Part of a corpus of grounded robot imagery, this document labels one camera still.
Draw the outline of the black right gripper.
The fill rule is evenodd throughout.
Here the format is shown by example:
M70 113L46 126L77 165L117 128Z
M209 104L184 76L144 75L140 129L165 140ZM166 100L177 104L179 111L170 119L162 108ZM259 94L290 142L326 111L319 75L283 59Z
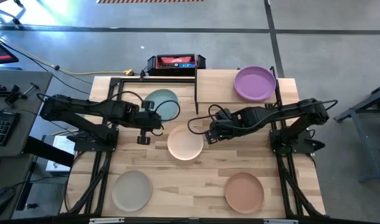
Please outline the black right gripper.
M221 139L232 139L235 137L245 136L252 132L251 129L246 129L245 124L237 114L230 114L226 108L219 110L214 114L216 117L212 122L212 129L206 133L208 144L215 144Z

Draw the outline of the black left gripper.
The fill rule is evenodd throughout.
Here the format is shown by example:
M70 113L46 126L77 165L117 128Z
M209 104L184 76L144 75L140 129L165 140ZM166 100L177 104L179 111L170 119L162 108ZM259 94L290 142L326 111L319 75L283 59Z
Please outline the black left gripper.
M161 128L161 117L153 110L141 111L138 105L130 106L126 112L126 127L138 128L140 135L137 137L137 143L141 145L150 145L151 138L146 135L146 130Z

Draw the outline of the pale peach plate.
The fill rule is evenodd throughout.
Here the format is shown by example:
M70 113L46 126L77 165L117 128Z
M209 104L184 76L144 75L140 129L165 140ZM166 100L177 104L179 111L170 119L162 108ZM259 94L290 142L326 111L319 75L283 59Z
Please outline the pale peach plate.
M186 125L182 125L170 132L167 147L173 157L190 161L200 155L204 140L201 135L193 134Z

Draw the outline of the light blue plate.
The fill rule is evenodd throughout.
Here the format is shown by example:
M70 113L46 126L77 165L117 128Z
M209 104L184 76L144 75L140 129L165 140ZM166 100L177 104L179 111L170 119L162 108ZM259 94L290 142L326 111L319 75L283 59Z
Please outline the light blue plate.
M168 89L160 89L151 92L146 98L146 101L153 101L154 108L163 121L173 119L179 112L178 97Z

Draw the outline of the grey plate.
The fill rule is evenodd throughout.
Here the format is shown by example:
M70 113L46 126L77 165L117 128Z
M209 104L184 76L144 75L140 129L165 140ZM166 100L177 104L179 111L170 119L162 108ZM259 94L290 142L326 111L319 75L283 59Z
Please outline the grey plate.
M135 212L143 208L151 198L150 178L139 170L122 173L112 188L113 203L124 212Z

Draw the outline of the terracotta plate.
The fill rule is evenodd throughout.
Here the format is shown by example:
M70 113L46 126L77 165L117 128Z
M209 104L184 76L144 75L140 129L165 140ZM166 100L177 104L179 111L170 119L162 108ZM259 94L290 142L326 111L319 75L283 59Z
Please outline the terracotta plate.
M233 210L248 215L261 209L264 188L256 176L248 172L238 172L227 180L224 197Z

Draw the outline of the purple plate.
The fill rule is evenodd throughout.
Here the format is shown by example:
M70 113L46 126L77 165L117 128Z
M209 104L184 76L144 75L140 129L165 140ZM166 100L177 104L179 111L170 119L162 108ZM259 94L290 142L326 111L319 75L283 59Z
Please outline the purple plate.
M275 92L276 78L267 69L257 66L246 67L234 77L234 90L249 101L265 101Z

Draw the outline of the white booklet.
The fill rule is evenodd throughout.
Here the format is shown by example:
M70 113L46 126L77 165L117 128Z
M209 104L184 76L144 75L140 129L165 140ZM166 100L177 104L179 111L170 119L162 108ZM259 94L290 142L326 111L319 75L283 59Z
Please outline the white booklet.
M51 136L51 138L54 147L72 155L76 155L76 152L74 151L75 143L67 139L66 136ZM70 168L53 161L48 161L45 170L47 172L68 172Z

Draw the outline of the red black power station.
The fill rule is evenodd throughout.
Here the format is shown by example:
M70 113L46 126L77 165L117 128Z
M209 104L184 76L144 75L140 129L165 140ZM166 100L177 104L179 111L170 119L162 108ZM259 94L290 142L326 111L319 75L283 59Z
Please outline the red black power station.
M206 69L206 59L196 54L155 55L148 59L149 76L193 77L197 69Z

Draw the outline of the white label strip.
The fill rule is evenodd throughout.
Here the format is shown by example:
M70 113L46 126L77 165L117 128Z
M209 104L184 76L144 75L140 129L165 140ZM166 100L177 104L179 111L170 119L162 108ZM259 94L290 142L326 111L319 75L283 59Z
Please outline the white label strip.
M298 220L289 220L289 219L264 219L264 224L299 224Z
M89 219L88 224L122 224L124 222L124 217L101 217Z

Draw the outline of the grey desk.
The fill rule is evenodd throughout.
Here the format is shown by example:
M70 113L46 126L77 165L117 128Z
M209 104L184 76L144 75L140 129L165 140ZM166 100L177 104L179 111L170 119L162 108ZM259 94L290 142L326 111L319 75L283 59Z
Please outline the grey desk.
M45 93L48 89L52 74L50 72L33 72L25 70L0 70L0 85L8 88L17 85L24 92L34 83L38 90L31 90L28 99L17 100L14 108L9 108L0 98L0 110L12 111L20 114L17 126L5 146L0 146L0 190L11 187L14 196L7 204L5 210L0 214L1 220L8 220L16 209L17 201L23 188L23 182L27 179L34 156L23 154L36 114L40 109L41 101L36 97L37 92Z

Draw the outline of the grey metal stand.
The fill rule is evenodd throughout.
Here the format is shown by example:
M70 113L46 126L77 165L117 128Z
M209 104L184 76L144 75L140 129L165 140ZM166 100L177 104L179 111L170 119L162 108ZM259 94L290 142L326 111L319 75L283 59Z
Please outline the grey metal stand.
M380 86L373 90L366 99L334 117L337 123L341 123L347 118L352 119L363 149L368 155L367 161L371 169L370 174L360 175L359 181L364 182L370 179L380 179L380 149L373 147L373 135L368 135L363 129L360 114L380 114Z

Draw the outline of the black computer mouse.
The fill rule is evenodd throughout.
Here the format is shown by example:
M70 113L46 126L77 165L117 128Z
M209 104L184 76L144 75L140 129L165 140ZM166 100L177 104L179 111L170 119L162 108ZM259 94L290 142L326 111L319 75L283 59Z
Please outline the black computer mouse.
M10 187L5 187L0 190L0 215L5 211L14 195L15 191Z

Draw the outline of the wooden shelf black metal frame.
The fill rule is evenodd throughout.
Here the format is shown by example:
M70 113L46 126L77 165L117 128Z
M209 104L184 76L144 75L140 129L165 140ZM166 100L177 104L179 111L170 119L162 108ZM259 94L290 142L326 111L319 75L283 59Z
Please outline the wooden shelf black metal frame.
M196 76L195 102L198 114L207 115L207 108L212 104L239 110L247 106L274 105L277 102L275 93L264 101L249 101L242 98L234 89L234 78L239 70L198 70Z

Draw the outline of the black aluminium rig frame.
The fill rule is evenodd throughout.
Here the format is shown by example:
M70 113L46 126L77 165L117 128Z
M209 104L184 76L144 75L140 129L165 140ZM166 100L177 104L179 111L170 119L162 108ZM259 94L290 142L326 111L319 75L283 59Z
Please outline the black aluminium rig frame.
M137 103L140 97L152 91L169 89L177 95L181 112L174 121L164 124L163 131L151 135L149 145L137 143L138 130L120 128L108 176L105 183L99 185L105 190L105 197L99 200L99 191L94 192L92 211L99 211L103 217L126 216L126 212L114 204L112 188L122 173L139 170L150 178L152 194L143 208L133 212L135 217L237 218L239 213L231 209L224 198L224 186L231 175L248 172L256 176L264 188L262 207L254 217L285 216L282 179L277 157L270 146L271 125L247 136L205 144L200 155L190 161L180 161L169 153L167 140L174 128L183 125L205 131L211 122L209 113L221 107L237 111L247 106L241 99L202 101L200 84L200 79L194 77L94 78L90 94L93 101L102 101L124 90L123 98Z

